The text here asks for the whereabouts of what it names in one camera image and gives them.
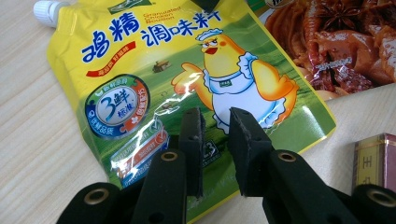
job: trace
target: wood grain surface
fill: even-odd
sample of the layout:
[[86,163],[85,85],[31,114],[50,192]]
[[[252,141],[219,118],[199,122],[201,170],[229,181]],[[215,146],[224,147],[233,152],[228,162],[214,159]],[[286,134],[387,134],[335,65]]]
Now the wood grain surface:
[[[35,19],[34,3],[0,3],[0,223],[5,224],[55,223],[80,189],[106,181],[47,63],[53,29]],[[328,185],[350,193],[353,143],[396,134],[395,96],[393,84],[328,102],[337,128],[303,154]],[[261,199],[237,196],[198,223],[266,220]]]

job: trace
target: black clamp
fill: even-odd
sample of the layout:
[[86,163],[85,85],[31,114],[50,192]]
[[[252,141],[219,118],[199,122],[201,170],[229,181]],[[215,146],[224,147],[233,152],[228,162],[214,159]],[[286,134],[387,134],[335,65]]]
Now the black clamp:
[[[145,179],[122,190],[109,183],[82,189],[58,223],[186,223],[186,197],[203,194],[204,129],[199,109],[187,111],[178,140],[154,156]],[[395,192],[361,185],[348,196],[328,187],[300,155],[274,150],[245,110],[231,108],[228,149],[241,194],[263,197],[271,224],[395,223]]]

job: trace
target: yellow spout pouch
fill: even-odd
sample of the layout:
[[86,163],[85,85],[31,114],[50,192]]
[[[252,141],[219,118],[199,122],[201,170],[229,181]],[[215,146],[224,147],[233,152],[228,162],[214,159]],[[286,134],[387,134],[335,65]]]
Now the yellow spout pouch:
[[301,152],[332,114],[243,0],[205,12],[188,0],[79,0],[62,7],[48,60],[82,136],[111,183],[141,179],[179,134],[184,111],[206,120],[204,197],[194,221],[235,195],[226,147],[230,107],[253,114],[274,148]]

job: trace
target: plastic packaging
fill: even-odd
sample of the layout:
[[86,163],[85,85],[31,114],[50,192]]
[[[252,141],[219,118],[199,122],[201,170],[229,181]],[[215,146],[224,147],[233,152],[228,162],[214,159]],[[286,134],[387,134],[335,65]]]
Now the plastic packaging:
[[80,0],[61,8],[48,59],[84,140],[121,188],[167,149],[183,112],[201,108],[204,197],[189,199],[188,220],[238,191],[226,148],[230,106],[252,112],[275,148],[301,152],[335,128],[243,0],[222,0],[211,13],[188,0]]
[[261,20],[324,99],[396,82],[396,1],[296,0]]

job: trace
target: cardboard box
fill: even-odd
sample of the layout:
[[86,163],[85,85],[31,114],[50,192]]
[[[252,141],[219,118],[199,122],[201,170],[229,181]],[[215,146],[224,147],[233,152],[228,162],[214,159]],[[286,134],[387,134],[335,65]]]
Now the cardboard box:
[[396,136],[381,133],[355,145],[353,188],[375,184],[396,191]]

